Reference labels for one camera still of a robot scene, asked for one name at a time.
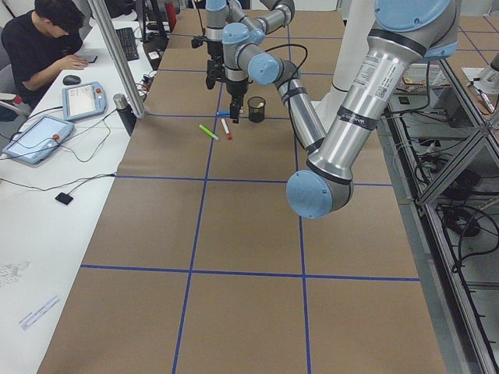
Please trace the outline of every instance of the metal pole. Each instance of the metal pole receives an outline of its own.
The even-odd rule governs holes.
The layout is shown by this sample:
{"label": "metal pole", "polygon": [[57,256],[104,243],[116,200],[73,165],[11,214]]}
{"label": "metal pole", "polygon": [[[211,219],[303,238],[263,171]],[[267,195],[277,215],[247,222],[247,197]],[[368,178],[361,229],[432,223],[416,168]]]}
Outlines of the metal pole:
{"label": "metal pole", "polygon": [[101,29],[102,37],[108,47],[111,58],[115,63],[116,70],[118,70],[119,77],[125,87],[126,95],[130,100],[130,105],[137,118],[143,118],[146,115],[146,109],[140,98],[139,91],[136,88],[135,81],[126,61],[125,53],[123,52],[116,36],[115,28],[113,27],[111,17],[109,16],[108,8],[104,0],[88,0],[88,4],[92,9],[97,24]]}
{"label": "metal pole", "polygon": [[10,10],[9,6],[7,5],[7,2],[5,0],[2,0],[2,4],[3,6],[5,6],[5,8],[7,9],[7,12],[10,13],[10,15],[13,17],[13,18],[16,18],[16,15],[14,14],[14,12],[12,10]]}

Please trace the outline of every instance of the tablet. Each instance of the tablet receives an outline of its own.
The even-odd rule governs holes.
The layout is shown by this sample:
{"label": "tablet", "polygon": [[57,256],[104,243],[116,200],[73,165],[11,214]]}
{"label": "tablet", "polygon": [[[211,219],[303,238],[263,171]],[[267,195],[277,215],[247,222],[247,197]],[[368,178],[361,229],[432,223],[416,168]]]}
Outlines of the tablet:
{"label": "tablet", "polygon": [[13,160],[38,164],[56,150],[74,129],[74,124],[44,115],[2,150]]}
{"label": "tablet", "polygon": [[62,112],[66,121],[101,115],[106,110],[106,95],[98,82],[62,89]]}

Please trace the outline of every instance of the person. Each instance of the person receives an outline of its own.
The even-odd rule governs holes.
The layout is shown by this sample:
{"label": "person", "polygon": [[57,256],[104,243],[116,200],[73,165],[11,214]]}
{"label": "person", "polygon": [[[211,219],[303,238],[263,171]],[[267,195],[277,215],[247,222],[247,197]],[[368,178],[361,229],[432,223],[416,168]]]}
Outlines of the person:
{"label": "person", "polygon": [[83,42],[84,15],[72,0],[35,0],[34,10],[11,19],[2,43],[12,64],[19,95],[34,108],[62,70],[82,70],[85,58],[75,55]]}

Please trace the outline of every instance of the keyboard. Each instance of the keyboard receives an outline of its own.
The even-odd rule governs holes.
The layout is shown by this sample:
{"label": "keyboard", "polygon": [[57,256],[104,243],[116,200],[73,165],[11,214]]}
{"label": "keyboard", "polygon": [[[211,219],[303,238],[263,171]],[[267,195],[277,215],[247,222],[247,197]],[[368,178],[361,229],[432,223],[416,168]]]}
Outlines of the keyboard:
{"label": "keyboard", "polygon": [[125,52],[126,61],[138,60],[139,52],[137,51],[132,27],[117,29],[116,33],[118,34],[119,43],[122,45],[123,51]]}

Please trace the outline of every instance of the hand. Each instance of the hand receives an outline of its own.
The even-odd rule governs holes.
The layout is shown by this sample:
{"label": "hand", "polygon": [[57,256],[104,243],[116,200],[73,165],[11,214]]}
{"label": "hand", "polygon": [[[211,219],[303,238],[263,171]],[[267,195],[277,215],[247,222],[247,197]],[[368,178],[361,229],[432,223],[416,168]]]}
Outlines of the hand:
{"label": "hand", "polygon": [[60,70],[83,70],[88,66],[88,61],[77,55],[67,55],[56,63]]}

